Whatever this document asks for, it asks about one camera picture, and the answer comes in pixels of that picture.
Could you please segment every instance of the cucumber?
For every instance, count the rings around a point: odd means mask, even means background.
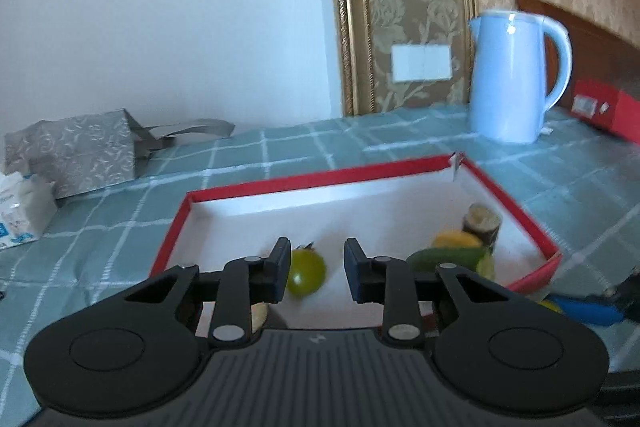
[[[484,247],[425,248],[412,253],[406,261],[414,271],[433,272],[441,263],[453,263],[476,271],[480,261],[488,254]]]

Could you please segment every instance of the light blue kettle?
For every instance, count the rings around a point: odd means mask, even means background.
[[[535,142],[545,112],[569,84],[572,49],[566,28],[549,17],[505,10],[483,12],[469,26],[476,42],[471,130],[501,142]],[[560,56],[556,85],[546,97],[544,35]]]

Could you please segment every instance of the kettle handle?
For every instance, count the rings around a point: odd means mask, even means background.
[[[558,77],[556,84],[545,99],[544,111],[548,111],[560,100],[565,92],[571,78],[571,69],[574,64],[573,53],[571,49],[571,41],[569,40],[569,32],[556,20],[549,17],[542,17],[542,31],[551,37],[552,41],[558,48],[560,57],[560,65],[558,67]]]

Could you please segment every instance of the wooden headboard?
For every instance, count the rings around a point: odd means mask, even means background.
[[[543,0],[516,0],[516,4],[519,10],[556,19],[569,30],[574,68],[569,87],[560,99],[561,107],[571,109],[572,92],[578,78],[604,81],[638,78],[640,49],[619,35]],[[546,86],[550,91],[558,74],[558,52],[549,38],[545,39],[545,53]]]

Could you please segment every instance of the kettle spout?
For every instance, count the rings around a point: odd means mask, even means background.
[[[471,28],[471,35],[474,38],[475,44],[478,44],[478,35],[480,34],[480,17],[471,19],[469,21],[469,27]]]

